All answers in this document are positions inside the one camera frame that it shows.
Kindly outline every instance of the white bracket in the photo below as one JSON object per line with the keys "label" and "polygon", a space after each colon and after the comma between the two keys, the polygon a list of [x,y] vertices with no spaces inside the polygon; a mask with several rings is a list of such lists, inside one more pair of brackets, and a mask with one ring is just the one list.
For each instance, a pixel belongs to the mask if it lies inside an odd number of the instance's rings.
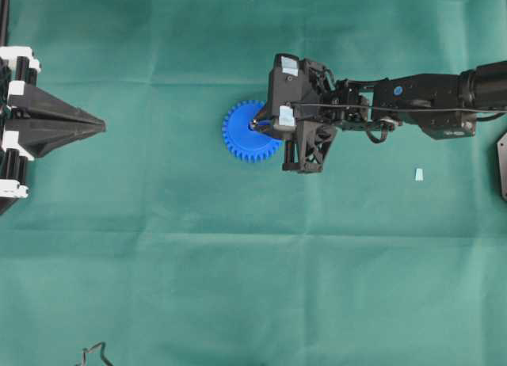
{"label": "white bracket", "polygon": [[299,71],[298,62],[295,59],[282,56],[282,73],[292,74],[297,77]]}
{"label": "white bracket", "polygon": [[11,81],[9,82],[9,92],[7,95],[7,101],[11,95],[23,95],[25,94],[25,81]]}
{"label": "white bracket", "polygon": [[37,73],[40,73],[40,61],[33,56],[33,50],[30,47],[0,47],[0,58],[7,61],[11,71],[16,71],[17,57],[28,58],[30,69],[35,69]]}
{"label": "white bracket", "polygon": [[30,162],[35,158],[19,144],[19,132],[18,131],[6,131],[3,132],[2,149],[7,152],[9,149],[19,151],[20,156],[25,156]]}
{"label": "white bracket", "polygon": [[0,179],[0,197],[27,198],[28,186],[20,185],[18,180]]}
{"label": "white bracket", "polygon": [[280,126],[295,127],[294,110],[288,106],[280,106]]}

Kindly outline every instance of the white label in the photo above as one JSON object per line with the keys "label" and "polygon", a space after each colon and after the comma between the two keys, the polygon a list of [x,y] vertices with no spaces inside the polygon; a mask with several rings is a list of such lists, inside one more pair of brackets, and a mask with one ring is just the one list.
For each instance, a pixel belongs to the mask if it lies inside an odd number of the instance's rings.
{"label": "white label", "polygon": [[295,126],[294,110],[288,106],[280,106],[280,116],[278,120],[280,126]]}
{"label": "white label", "polygon": [[444,135],[446,136],[463,136],[465,133],[463,131],[444,131]]}
{"label": "white label", "polygon": [[298,62],[295,59],[289,59],[288,57],[282,56],[282,71],[285,74],[292,74],[298,76]]}

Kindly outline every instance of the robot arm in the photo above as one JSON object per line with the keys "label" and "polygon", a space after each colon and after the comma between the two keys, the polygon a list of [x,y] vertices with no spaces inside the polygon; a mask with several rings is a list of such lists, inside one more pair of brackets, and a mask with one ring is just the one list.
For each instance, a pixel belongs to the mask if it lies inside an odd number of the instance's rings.
{"label": "robot arm", "polygon": [[[366,93],[373,93],[372,104]],[[250,127],[285,141],[283,170],[314,173],[322,171],[338,128],[364,131],[373,143],[403,123],[417,124],[434,139],[463,138],[475,135],[477,122],[503,116],[506,106],[507,61],[460,75],[335,82],[325,65],[279,54],[268,101]]]}

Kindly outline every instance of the green tablecloth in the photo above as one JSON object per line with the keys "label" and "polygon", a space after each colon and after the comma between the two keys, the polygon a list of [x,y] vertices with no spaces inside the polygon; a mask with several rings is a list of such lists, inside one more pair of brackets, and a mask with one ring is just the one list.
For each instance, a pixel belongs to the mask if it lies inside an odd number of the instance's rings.
{"label": "green tablecloth", "polygon": [[220,126],[277,52],[356,79],[507,59],[506,2],[12,0],[39,86],[108,132],[36,162],[0,219],[0,364],[96,341],[115,366],[505,364],[505,120],[340,133],[310,176],[236,160]]}

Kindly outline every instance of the metal wire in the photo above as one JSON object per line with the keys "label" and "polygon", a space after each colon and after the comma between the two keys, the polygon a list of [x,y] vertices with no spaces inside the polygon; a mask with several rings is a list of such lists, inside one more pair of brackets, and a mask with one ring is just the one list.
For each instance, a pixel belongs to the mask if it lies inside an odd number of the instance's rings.
{"label": "metal wire", "polygon": [[462,111],[462,112],[478,112],[482,114],[505,114],[507,110],[482,110],[482,109],[468,109],[464,107],[458,107],[455,109],[391,109],[388,107],[377,107],[371,105],[327,105],[324,103],[299,103],[292,102],[291,105],[296,106],[307,106],[307,107],[327,107],[329,109],[372,109],[378,111],[388,111],[388,112],[454,112],[454,111]]}
{"label": "metal wire", "polygon": [[108,360],[106,358],[105,354],[104,354],[104,351],[105,351],[105,342],[99,342],[98,344],[92,346],[89,349],[84,348],[82,350],[81,364],[76,364],[76,366],[86,366],[86,355],[95,352],[97,349],[101,350],[100,356],[101,356],[102,362],[104,362],[104,364],[106,364],[107,366],[112,366],[111,361]]}

